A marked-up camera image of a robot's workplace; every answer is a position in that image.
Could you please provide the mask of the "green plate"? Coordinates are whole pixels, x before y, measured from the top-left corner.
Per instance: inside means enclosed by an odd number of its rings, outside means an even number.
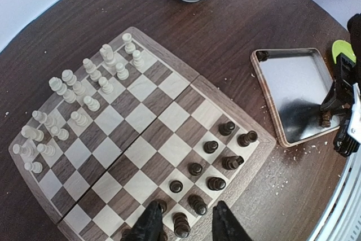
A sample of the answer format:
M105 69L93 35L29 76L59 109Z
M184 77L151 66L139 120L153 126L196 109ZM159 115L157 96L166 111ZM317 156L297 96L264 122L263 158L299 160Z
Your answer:
M336 40L332 45L332 57L334 64L337 63L337 56L342 53L346 55L353 63L356 63L356 56L352 50L351 44L344 40Z

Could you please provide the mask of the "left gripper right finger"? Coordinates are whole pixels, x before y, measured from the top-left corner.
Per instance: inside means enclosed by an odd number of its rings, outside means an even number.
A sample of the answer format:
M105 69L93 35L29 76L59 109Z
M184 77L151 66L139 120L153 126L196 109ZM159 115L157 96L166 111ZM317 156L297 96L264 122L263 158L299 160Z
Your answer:
M216 241L252 241L223 200L213 207L212 239Z

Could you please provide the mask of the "black chess piece back row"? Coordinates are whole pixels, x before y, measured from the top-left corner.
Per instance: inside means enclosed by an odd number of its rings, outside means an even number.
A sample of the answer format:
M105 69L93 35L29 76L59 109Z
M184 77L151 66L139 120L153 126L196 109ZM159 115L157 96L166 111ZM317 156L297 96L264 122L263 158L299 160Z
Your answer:
M197 215L203 216L208 211L208 206L201 196L192 194L188 197L188 203Z

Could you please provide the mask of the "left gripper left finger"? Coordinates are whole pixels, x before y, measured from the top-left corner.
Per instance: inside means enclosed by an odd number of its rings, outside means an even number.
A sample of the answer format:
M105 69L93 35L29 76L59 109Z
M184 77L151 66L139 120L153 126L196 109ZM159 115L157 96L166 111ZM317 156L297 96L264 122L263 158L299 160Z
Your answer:
M158 200L149 203L134 226L123 232L121 240L164 240L162 207Z

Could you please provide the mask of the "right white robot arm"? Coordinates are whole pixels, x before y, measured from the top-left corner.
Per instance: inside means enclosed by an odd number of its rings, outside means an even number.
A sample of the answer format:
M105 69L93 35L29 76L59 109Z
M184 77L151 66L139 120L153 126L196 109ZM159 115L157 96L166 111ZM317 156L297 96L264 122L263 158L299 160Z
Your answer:
M327 112L334 115L344 104L353 101L353 85L360 84L360 14L355 14L347 22L350 34L350 44L355 54L355 62L345 53L336 56L333 67L334 80L330 91L320 106L321 114Z

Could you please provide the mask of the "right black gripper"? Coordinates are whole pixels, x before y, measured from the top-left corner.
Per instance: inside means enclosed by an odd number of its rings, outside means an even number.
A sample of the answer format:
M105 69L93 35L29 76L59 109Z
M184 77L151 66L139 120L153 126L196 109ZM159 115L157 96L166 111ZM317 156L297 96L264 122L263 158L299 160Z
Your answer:
M342 106L352 105L354 101L353 85L358 82L356 63L344 53L339 53L333 65L333 75L331 88L320 106L324 116L340 113Z

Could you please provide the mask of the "wooden chess board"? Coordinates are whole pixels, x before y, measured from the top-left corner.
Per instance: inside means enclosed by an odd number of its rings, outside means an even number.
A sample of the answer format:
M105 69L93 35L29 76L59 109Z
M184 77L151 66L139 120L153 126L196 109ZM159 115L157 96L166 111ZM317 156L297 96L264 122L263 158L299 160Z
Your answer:
M119 37L130 32L136 49L126 54ZM44 132L37 142L20 133L11 142L35 148L35 157L9 153L42 208L69 240L120 240L153 200L167 202L163 224L176 240L173 214L184 213L189 240L211 240L212 214L199 216L188 197L201 196L209 208L223 200L233 205L275 146L275 139L205 77L135 27L109 44L124 58L115 75L83 83L100 106L66 104L55 94L38 109L57 119L47 129L32 116L27 125ZM231 135L218 127L232 121ZM247 147L239 135L254 130L258 139ZM207 154L203 145L217 141ZM222 158L241 156L236 170L225 170ZM192 176L190 163L203 171ZM221 177L226 187L208 189L209 177ZM173 180L183 183L172 193Z

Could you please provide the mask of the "pile of dark chess pieces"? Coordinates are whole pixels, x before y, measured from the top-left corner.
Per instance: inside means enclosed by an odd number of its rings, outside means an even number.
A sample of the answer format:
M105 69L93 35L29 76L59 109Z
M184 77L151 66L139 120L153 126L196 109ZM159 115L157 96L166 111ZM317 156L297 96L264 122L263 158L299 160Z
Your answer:
M329 128L331 126L332 114L330 112L324 112L322 114L321 126Z

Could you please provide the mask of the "white chess pieces row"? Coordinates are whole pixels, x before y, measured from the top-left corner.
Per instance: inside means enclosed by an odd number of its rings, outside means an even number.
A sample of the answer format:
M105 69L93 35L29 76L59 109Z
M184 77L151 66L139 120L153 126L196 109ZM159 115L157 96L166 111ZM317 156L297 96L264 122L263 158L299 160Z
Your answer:
M133 42L133 37L130 32L126 32L123 35L120 35L124 45L126 54L132 54L135 49L135 43ZM62 73L62 79L53 77L49 80L49 86L55 92L55 97L60 98L61 102L65 102L66 104L74 104L75 102L80 104L84 104L84 98L86 95L92 96L90 94L90 89L83 85L83 83L90 83L87 78L96 82L97 86L100 86L98 81L101 79L103 74L99 69L105 69L105 71L109 74L115 75L116 73L116 65L125 64L125 58L118 52L114 51L113 47L110 44L104 44L100 50L99 54L101 57L102 63L96 65L96 63L89 59L85 58L83 60L83 67L80 68L77 72L82 72L84 78L82 81L79 81L77 78L77 74L74 74L70 69L64 70ZM33 111L32 118L38 121L40 124L47 127L47 129L51 129L54 126L60 128L59 123L56 118L50 116L45 111ZM37 128L26 125L21 129L20 135L25 139L31 139L37 142L41 142L44 139L44 132L40 131ZM13 144L9 149L15 155L19 155L27 158L35 157L35 148L33 147L22 147L20 144Z

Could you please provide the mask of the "metal tray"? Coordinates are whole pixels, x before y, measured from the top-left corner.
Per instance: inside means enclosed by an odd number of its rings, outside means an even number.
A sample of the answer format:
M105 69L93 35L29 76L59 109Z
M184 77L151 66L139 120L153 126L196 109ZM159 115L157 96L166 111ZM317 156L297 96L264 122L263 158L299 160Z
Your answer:
M268 51L268 60L259 62L257 51ZM340 127L338 116L329 128L320 126L320 106L333 79L318 49L258 49L250 61L281 146L292 147Z

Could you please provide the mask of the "dark rook in tray corner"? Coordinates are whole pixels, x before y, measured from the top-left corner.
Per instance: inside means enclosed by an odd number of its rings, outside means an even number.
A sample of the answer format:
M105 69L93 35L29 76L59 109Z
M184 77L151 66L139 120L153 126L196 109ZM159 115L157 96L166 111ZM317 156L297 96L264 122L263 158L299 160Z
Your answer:
M270 54L268 53L268 51L257 51L256 52L256 57L259 62L267 61L269 56L270 56Z

